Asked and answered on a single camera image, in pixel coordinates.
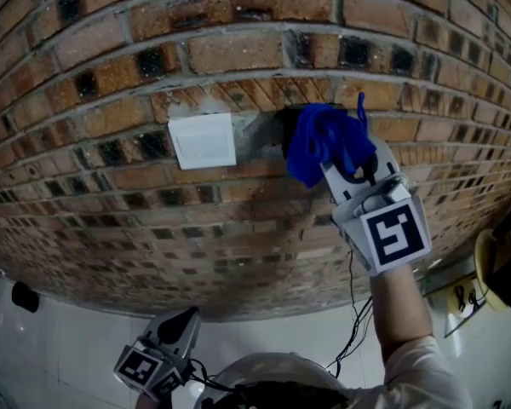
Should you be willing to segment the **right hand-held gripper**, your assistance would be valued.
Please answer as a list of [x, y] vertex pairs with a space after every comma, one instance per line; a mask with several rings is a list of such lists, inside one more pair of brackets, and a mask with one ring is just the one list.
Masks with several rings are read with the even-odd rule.
[[329, 162], [320, 168], [336, 207], [332, 220], [371, 277], [413, 263], [432, 250], [422, 201], [408, 189], [389, 145], [376, 136], [365, 180], [347, 181]]

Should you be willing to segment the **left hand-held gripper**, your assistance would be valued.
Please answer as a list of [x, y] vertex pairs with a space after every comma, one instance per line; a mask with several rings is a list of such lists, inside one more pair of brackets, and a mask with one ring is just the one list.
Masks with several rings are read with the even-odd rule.
[[[114, 368], [115, 377], [141, 395], [165, 401], [184, 386], [192, 374], [188, 357], [201, 326], [199, 308], [190, 307], [153, 319], [144, 336], [126, 345]], [[175, 353], [153, 342], [176, 343]]]

